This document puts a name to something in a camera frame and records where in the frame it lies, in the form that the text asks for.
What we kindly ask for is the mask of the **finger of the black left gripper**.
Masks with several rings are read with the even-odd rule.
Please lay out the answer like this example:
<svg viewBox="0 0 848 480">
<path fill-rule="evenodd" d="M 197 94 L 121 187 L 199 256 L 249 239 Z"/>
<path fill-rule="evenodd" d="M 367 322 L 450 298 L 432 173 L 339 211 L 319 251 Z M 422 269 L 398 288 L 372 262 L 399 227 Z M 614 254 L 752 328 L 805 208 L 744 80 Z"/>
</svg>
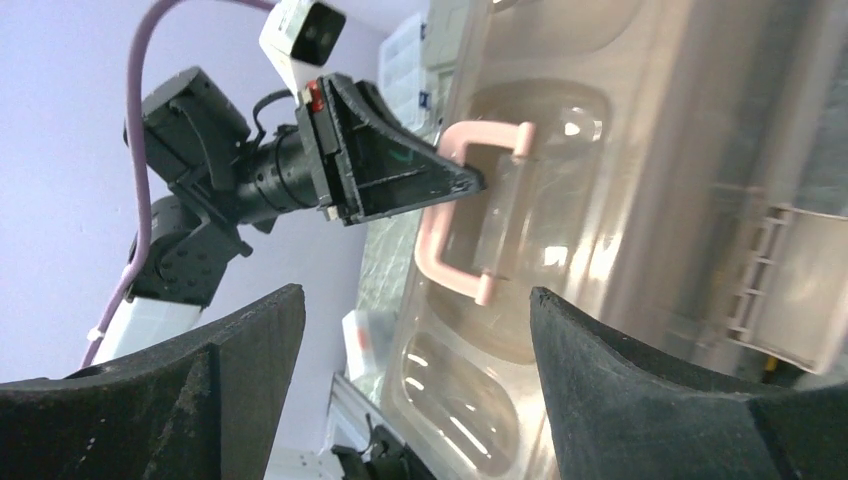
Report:
<svg viewBox="0 0 848 480">
<path fill-rule="evenodd" d="M 321 78 L 321 208 L 361 224 L 478 194 L 483 174 L 441 156 L 391 113 L 376 86 Z"/>
</svg>

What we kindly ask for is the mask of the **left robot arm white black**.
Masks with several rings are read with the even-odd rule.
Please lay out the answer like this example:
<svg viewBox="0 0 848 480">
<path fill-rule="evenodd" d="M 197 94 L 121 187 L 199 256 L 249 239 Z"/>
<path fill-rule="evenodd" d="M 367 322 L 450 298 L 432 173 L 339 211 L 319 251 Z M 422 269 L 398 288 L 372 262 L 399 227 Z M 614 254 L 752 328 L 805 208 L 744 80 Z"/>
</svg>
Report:
<svg viewBox="0 0 848 480">
<path fill-rule="evenodd" d="M 199 67 L 141 104 L 145 163 L 169 195 L 150 207 L 139 273 L 95 327 L 84 364 L 124 356 L 188 330 L 231 260 L 251 255 L 239 229 L 315 209 L 346 226 L 477 194 L 482 173 L 407 130 L 377 87 L 332 73 L 296 94 L 296 121 L 268 133 Z"/>
</svg>

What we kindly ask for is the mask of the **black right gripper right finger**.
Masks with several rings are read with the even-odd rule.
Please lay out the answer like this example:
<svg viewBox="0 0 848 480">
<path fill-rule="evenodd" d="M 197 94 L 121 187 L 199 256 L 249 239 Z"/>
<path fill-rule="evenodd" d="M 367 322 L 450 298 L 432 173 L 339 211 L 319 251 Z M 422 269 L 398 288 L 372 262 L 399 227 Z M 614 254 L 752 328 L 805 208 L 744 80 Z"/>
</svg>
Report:
<svg viewBox="0 0 848 480">
<path fill-rule="evenodd" d="M 544 287 L 529 296 L 563 479 L 843 479 L 847 387 L 797 390 L 683 361 Z"/>
</svg>

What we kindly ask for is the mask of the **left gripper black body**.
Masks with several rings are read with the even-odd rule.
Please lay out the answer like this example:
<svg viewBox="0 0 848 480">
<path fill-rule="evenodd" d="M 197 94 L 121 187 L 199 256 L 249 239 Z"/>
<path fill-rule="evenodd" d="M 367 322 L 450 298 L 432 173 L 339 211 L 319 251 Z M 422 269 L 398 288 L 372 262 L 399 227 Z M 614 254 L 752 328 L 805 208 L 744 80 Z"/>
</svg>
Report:
<svg viewBox="0 0 848 480">
<path fill-rule="evenodd" d="M 310 173 L 318 208 L 328 220 L 341 220 L 345 200 L 336 155 L 339 142 L 320 89 L 298 92 L 296 119 Z"/>
</svg>

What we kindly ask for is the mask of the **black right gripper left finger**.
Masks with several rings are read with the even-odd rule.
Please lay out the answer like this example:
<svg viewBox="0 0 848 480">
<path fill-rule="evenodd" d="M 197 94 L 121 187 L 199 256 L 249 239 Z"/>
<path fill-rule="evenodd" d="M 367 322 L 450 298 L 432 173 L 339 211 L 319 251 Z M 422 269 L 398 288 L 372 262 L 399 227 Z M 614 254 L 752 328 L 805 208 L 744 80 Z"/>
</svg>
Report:
<svg viewBox="0 0 848 480">
<path fill-rule="evenodd" d="M 63 379 L 1 387 L 5 479 L 261 479 L 306 323 L 286 285 Z"/>
</svg>

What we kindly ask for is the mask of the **beige plastic toolbox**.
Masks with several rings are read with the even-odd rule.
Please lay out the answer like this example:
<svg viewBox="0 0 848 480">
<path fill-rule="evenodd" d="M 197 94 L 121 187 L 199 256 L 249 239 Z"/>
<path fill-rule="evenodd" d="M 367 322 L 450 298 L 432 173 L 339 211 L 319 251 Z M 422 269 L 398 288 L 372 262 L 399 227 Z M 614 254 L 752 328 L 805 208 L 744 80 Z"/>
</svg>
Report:
<svg viewBox="0 0 848 480">
<path fill-rule="evenodd" d="M 843 1 L 471 5 L 444 141 L 488 187 L 423 216 L 381 398 L 436 478 L 563 479 L 535 287 L 721 374 L 846 385 L 847 214 L 798 203 L 846 37 Z"/>
</svg>

